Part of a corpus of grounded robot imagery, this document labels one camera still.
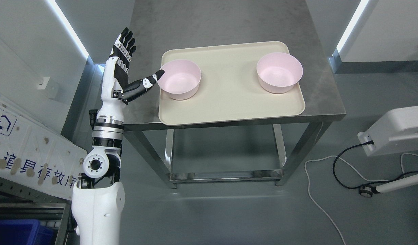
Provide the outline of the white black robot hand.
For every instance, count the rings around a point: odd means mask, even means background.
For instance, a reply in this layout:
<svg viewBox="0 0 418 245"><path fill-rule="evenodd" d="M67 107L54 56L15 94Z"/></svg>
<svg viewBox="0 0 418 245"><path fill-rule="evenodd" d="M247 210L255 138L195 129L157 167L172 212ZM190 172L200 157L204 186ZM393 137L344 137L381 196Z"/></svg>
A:
<svg viewBox="0 0 418 245"><path fill-rule="evenodd" d="M117 37L106 61L102 79L102 107L97 119L124 121L124 108L133 100L151 90L165 71L160 69L151 76L129 82L128 71L136 51L133 33L126 27Z"/></svg>

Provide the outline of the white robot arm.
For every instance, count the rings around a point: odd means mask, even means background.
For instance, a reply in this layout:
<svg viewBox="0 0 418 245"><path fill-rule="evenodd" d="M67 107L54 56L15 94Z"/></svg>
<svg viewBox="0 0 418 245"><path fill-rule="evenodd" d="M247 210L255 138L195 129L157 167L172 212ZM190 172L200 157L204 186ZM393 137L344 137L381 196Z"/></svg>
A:
<svg viewBox="0 0 418 245"><path fill-rule="evenodd" d="M123 110L90 112L92 149L72 189L72 214L82 245L118 245L125 190L120 182Z"/></svg>

